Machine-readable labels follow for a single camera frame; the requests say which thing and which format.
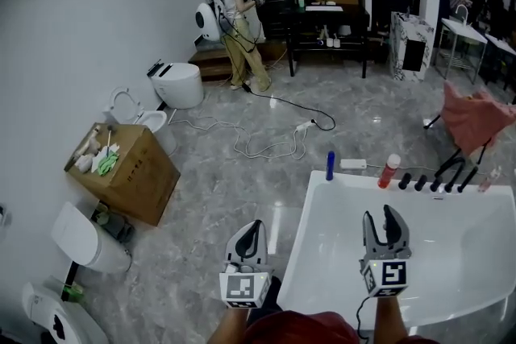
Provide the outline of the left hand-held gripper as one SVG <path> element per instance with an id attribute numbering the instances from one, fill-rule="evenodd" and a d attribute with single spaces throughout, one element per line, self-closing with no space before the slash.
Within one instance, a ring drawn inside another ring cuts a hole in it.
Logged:
<path id="1" fill-rule="evenodd" d="M 257 272 L 252 267 L 241 271 L 235 263 L 266 263 L 267 232 L 261 220 L 240 228 L 227 242 L 224 271 L 219 274 L 220 295 L 230 309 L 258 309 L 263 306 L 272 284 L 269 272 Z"/>

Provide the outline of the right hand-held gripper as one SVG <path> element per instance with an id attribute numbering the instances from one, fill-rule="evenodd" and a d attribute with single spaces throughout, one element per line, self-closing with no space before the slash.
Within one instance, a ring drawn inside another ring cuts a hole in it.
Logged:
<path id="1" fill-rule="evenodd" d="M 384 205 L 384 230 L 389 252 L 377 237 L 372 215 L 366 211 L 362 221 L 365 254 L 359 260 L 368 297 L 398 296 L 408 287 L 407 262 L 412 255 L 410 230 L 403 217 L 390 205 Z"/>

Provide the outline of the white bathtub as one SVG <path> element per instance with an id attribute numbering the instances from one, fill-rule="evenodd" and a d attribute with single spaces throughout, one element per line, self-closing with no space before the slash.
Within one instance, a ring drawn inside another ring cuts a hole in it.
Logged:
<path id="1" fill-rule="evenodd" d="M 376 228 L 392 206 L 410 230 L 408 287 L 399 296 L 409 327 L 461 317 L 507 298 L 516 288 L 516 205 L 512 188 L 481 193 L 381 189 L 377 179 L 323 171 L 310 174 L 302 217 L 277 301 L 285 310 L 332 311 L 371 329 L 374 300 L 360 274 L 362 220 Z"/>

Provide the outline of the person's right forearm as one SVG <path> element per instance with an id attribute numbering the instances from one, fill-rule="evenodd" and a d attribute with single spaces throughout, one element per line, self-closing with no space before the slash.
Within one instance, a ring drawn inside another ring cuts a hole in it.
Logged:
<path id="1" fill-rule="evenodd" d="M 374 344 L 398 344 L 408 337 L 397 298 L 378 298 Z"/>

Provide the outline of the person's left forearm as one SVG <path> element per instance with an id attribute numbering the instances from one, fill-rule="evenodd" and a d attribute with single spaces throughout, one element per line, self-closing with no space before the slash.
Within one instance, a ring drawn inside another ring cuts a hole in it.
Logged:
<path id="1" fill-rule="evenodd" d="M 207 344 L 241 344 L 247 329 L 249 309 L 227 308 Z"/>

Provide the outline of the red bottle with white cap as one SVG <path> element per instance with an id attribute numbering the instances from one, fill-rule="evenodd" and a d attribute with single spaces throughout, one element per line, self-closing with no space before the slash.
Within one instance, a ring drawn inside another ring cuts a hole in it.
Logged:
<path id="1" fill-rule="evenodd" d="M 401 157 L 398 154 L 391 154 L 386 163 L 385 166 L 381 172 L 381 175 L 379 177 L 379 180 L 377 182 L 378 186 L 381 189 L 386 189 L 390 181 L 393 179 L 393 176 L 395 172 L 398 170 L 401 163 Z"/>

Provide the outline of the black arched faucet spout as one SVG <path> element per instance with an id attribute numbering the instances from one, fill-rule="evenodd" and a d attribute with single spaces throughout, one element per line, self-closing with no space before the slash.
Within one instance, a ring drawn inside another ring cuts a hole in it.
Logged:
<path id="1" fill-rule="evenodd" d="M 451 157 L 450 159 L 445 161 L 443 164 L 441 164 L 441 166 L 439 167 L 439 169 L 435 173 L 435 178 L 439 178 L 448 169 L 450 169 L 453 166 L 458 166 L 458 168 L 456 169 L 456 171 L 455 171 L 453 177 L 451 178 L 451 180 L 447 184 L 445 184 L 445 186 L 444 186 L 444 191 L 446 193 L 450 193 L 452 191 L 453 186 L 455 185 L 455 183 L 457 182 L 458 178 L 460 177 L 462 171 L 464 170 L 464 166 L 465 166 L 465 159 L 464 159 L 464 157 L 462 157 L 462 156 L 453 156 L 453 157 Z"/>

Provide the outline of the person's red shirt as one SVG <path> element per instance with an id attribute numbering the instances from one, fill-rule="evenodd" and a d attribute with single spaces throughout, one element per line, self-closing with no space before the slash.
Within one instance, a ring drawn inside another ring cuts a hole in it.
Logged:
<path id="1" fill-rule="evenodd" d="M 337 313 L 281 311 L 253 322 L 240 344 L 360 344 L 360 339 Z"/>

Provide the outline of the black hand shower wand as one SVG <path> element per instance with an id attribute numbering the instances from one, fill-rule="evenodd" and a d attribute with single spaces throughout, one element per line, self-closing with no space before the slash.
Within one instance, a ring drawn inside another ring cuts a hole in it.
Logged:
<path id="1" fill-rule="evenodd" d="M 471 172 L 466 176 L 466 178 L 464 179 L 463 183 L 458 187 L 457 191 L 459 193 L 462 193 L 464 191 L 464 189 L 466 188 L 466 186 L 470 183 L 470 181 L 472 180 L 472 178 L 477 174 L 478 172 L 478 167 L 475 166 Z"/>

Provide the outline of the small clear pink bottle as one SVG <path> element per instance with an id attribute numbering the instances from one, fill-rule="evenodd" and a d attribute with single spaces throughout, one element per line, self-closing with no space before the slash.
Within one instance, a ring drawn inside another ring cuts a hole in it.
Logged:
<path id="1" fill-rule="evenodd" d="M 501 167 L 498 166 L 494 168 L 478 185 L 478 191 L 481 193 L 486 192 L 492 184 L 500 177 L 501 175 Z"/>

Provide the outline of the closed brown cardboard box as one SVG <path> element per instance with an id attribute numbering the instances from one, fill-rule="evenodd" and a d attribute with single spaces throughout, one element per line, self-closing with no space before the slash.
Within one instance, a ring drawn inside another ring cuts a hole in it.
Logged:
<path id="1" fill-rule="evenodd" d="M 179 180 L 179 171 L 146 126 L 120 124 L 114 126 L 112 134 L 105 123 L 94 127 L 99 129 L 96 140 L 101 145 L 119 146 L 113 169 L 104 176 L 83 173 L 74 160 L 69 160 L 65 171 L 110 209 L 157 226 Z"/>

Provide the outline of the dark grey bag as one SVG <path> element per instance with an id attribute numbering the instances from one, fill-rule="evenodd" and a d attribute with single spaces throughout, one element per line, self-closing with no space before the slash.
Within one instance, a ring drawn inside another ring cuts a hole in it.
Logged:
<path id="1" fill-rule="evenodd" d="M 111 211 L 99 202 L 92 214 L 92 220 L 121 243 L 128 243 L 134 235 L 134 226 L 123 216 Z"/>

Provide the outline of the pink cloth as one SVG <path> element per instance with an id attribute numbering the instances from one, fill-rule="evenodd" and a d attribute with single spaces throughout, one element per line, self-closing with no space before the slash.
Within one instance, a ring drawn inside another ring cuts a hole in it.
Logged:
<path id="1" fill-rule="evenodd" d="M 440 116 L 455 145 L 466 156 L 485 144 L 492 147 L 497 135 L 516 122 L 516 106 L 496 101 L 485 88 L 466 96 L 445 81 L 443 92 Z"/>

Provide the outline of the white toilet with closed lid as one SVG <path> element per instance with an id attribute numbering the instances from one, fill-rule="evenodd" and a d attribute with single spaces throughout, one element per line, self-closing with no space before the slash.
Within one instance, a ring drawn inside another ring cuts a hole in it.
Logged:
<path id="1" fill-rule="evenodd" d="M 51 230 L 56 245 L 74 262 L 109 274 L 131 266 L 129 251 L 74 204 L 65 202 Z"/>

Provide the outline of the white toilet with raised seat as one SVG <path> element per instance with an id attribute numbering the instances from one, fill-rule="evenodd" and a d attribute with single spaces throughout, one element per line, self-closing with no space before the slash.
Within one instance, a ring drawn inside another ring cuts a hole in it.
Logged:
<path id="1" fill-rule="evenodd" d="M 146 110 L 129 88 L 115 88 L 102 112 L 108 122 L 146 126 L 167 155 L 177 148 L 167 114 L 163 110 Z"/>

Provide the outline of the green cloth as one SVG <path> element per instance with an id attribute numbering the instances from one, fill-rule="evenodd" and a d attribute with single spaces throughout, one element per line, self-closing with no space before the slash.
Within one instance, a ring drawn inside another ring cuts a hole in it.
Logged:
<path id="1" fill-rule="evenodd" d="M 105 176 L 108 172 L 110 172 L 114 166 L 116 165 L 119 159 L 119 155 L 115 152 L 111 152 L 109 155 L 102 158 L 98 163 L 98 175 Z"/>

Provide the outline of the white smart toilet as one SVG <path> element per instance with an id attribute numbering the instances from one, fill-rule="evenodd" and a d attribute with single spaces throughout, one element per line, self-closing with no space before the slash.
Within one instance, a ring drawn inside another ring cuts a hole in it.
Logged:
<path id="1" fill-rule="evenodd" d="M 159 60 L 148 70 L 147 76 L 158 96 L 172 109 L 191 109 L 203 101 L 201 72 L 194 64 Z"/>

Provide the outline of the green bottle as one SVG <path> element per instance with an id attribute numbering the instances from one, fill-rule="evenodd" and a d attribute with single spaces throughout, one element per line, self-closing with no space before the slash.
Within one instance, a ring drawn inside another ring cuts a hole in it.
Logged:
<path id="1" fill-rule="evenodd" d="M 73 282 L 71 284 L 63 284 L 61 299 L 63 301 L 80 302 L 84 298 L 84 288 Z"/>

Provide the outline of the white crumpled cloth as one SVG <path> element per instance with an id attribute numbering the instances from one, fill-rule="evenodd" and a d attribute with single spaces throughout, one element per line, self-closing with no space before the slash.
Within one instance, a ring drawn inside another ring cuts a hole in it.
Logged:
<path id="1" fill-rule="evenodd" d="M 74 166 L 79 170 L 80 173 L 87 173 L 92 168 L 93 160 L 93 154 L 80 155 Z"/>

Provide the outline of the wooden step platform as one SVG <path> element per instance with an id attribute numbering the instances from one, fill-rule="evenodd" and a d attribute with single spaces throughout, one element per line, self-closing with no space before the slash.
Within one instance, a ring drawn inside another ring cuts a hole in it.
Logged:
<path id="1" fill-rule="evenodd" d="M 258 43 L 257 48 L 262 61 L 266 64 L 276 63 L 286 58 L 285 42 L 265 40 Z M 231 76 L 230 58 L 221 43 L 209 43 L 203 40 L 196 49 L 189 63 L 199 67 L 202 81 L 221 81 Z"/>

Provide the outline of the beige plastic bottle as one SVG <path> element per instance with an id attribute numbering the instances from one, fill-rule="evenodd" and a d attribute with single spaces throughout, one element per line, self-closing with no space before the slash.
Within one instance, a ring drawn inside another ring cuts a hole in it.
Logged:
<path id="1" fill-rule="evenodd" d="M 99 133 L 100 126 L 94 126 L 85 142 L 74 152 L 74 156 L 79 158 L 80 156 L 87 154 L 97 155 L 101 148 L 101 144 L 97 141 L 97 136 Z"/>

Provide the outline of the marble pattern cabinet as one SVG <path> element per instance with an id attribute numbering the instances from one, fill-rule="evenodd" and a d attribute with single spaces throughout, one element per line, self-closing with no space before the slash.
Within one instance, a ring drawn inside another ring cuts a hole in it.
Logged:
<path id="1" fill-rule="evenodd" d="M 417 15 L 391 13 L 389 68 L 398 81 L 421 83 L 430 65 L 435 29 Z"/>

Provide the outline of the white sink stand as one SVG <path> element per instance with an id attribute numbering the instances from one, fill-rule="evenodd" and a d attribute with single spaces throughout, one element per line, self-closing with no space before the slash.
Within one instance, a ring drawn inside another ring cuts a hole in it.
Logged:
<path id="1" fill-rule="evenodd" d="M 447 79 L 452 69 L 459 69 L 474 85 L 478 78 L 488 40 L 467 23 L 468 12 L 460 22 L 441 18 L 441 31 L 432 64 L 438 74 Z"/>

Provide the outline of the black table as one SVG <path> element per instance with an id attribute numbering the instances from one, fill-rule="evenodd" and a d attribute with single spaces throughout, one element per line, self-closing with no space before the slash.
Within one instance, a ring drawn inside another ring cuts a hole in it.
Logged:
<path id="1" fill-rule="evenodd" d="M 361 78 L 367 76 L 368 60 L 368 26 L 370 15 L 357 5 L 341 6 L 342 10 L 308 10 L 296 9 L 281 14 L 282 26 L 285 31 L 285 43 L 289 63 L 289 75 L 295 76 L 298 54 L 302 52 L 350 52 L 356 53 L 362 63 Z M 300 32 L 302 28 L 314 27 L 338 30 L 341 26 L 349 26 L 352 34 L 341 43 L 341 48 L 309 48 L 302 46 Z"/>

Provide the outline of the black dresser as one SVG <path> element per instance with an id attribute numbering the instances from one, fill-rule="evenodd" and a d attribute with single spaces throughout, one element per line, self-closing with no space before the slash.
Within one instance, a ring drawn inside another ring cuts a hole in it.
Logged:
<path id="1" fill-rule="evenodd" d="M 264 37 L 268 40 L 285 37 L 286 15 L 298 8 L 298 0 L 263 0 L 256 9 Z"/>

